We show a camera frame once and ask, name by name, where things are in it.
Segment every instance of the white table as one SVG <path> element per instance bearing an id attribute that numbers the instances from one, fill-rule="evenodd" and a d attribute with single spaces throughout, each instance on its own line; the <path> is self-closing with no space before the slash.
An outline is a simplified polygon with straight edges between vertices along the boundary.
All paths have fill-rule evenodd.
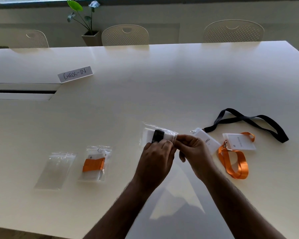
<path id="1" fill-rule="evenodd" d="M 132 178 L 141 121 L 189 133 L 230 107 L 271 117 L 290 138 L 281 144 L 244 122 L 211 133 L 220 142 L 224 132 L 256 135 L 249 177 L 230 180 L 287 238 L 299 239 L 296 49 L 285 41 L 0 49 L 0 83 L 58 83 L 57 74 L 88 65 L 93 76 L 62 84 L 49 101 L 0 100 L 0 227 L 83 237 Z M 77 181 L 88 145 L 114 147 L 104 183 Z M 34 190 L 57 151 L 78 153 L 62 190 Z M 233 238 L 204 184 L 176 158 L 127 238 L 202 237 Z"/>

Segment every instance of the wall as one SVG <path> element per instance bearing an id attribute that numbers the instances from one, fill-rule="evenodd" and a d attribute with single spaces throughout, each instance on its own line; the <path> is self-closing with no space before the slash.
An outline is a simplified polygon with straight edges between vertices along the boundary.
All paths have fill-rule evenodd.
<path id="1" fill-rule="evenodd" d="M 13 42 L 17 29 L 37 29 L 51 47 L 85 46 L 84 28 L 66 20 L 70 12 L 69 7 L 1 9 L 0 45 Z M 223 19 L 257 22 L 265 28 L 264 40 L 287 40 L 299 50 L 299 1 L 103 6 L 95 12 L 94 27 L 139 24 L 151 44 L 200 43 L 204 28 Z"/>

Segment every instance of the black strap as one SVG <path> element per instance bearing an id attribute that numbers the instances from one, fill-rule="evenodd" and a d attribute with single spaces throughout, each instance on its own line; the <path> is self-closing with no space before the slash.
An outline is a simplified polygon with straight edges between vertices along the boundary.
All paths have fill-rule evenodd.
<path id="1" fill-rule="evenodd" d="M 224 114 L 225 114 L 226 111 L 230 112 L 231 114 L 233 114 L 236 117 L 227 118 L 227 119 L 223 119 L 222 120 L 222 118 L 223 118 L 223 116 L 224 116 Z M 275 130 L 277 131 L 277 133 L 275 133 L 275 132 L 273 132 L 273 131 L 271 131 L 269 129 L 263 128 L 263 127 L 261 127 L 259 125 L 257 125 L 255 122 L 253 122 L 251 120 L 252 118 L 255 118 L 255 117 L 259 117 L 259 118 L 265 120 L 269 125 L 271 125 L 273 128 L 275 128 Z M 279 126 L 278 123 L 276 123 L 270 117 L 265 116 L 265 115 L 258 115 L 258 116 L 254 116 L 254 117 L 247 117 L 247 116 L 244 116 L 243 114 L 241 114 L 240 112 L 237 112 L 235 109 L 232 109 L 232 108 L 227 108 L 225 110 L 222 110 L 219 113 L 219 116 L 217 117 L 217 119 L 215 120 L 214 125 L 206 127 L 203 130 L 205 132 L 212 132 L 212 131 L 214 131 L 216 129 L 216 127 L 217 127 L 218 124 L 229 124 L 229 123 L 234 123 L 234 122 L 238 122 L 238 121 L 245 121 L 248 124 L 250 124 L 250 125 L 252 125 L 252 126 L 254 126 L 256 128 L 259 128 L 261 130 L 269 132 L 272 136 L 274 136 L 275 139 L 277 139 L 281 143 L 284 143 L 284 142 L 286 142 L 286 141 L 289 140 L 289 138 L 287 137 L 287 135 L 284 132 L 284 130 Z"/>

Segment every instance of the person's right hand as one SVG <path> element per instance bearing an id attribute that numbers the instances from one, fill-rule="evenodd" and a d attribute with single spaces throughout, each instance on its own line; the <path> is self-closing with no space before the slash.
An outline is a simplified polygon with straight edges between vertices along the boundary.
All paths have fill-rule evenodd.
<path id="1" fill-rule="evenodd" d="M 215 167 L 205 142 L 200 138 L 178 135 L 174 146 L 180 151 L 180 160 L 185 162 L 187 159 L 199 179 L 204 180 L 208 171 Z"/>

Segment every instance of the clear plastic bag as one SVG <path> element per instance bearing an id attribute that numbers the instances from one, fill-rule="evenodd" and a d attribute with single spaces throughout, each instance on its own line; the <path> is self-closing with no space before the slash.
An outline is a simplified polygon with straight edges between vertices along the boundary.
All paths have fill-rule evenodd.
<path id="1" fill-rule="evenodd" d="M 52 153 L 34 188 L 60 190 L 75 157 L 76 154 L 72 153 Z"/>
<path id="2" fill-rule="evenodd" d="M 175 143 L 178 133 L 143 122 L 140 146 L 143 148 L 148 142 L 159 142 L 162 139 Z"/>
<path id="3" fill-rule="evenodd" d="M 112 155 L 112 148 L 106 146 L 88 146 L 80 181 L 104 181 L 105 171 Z"/>

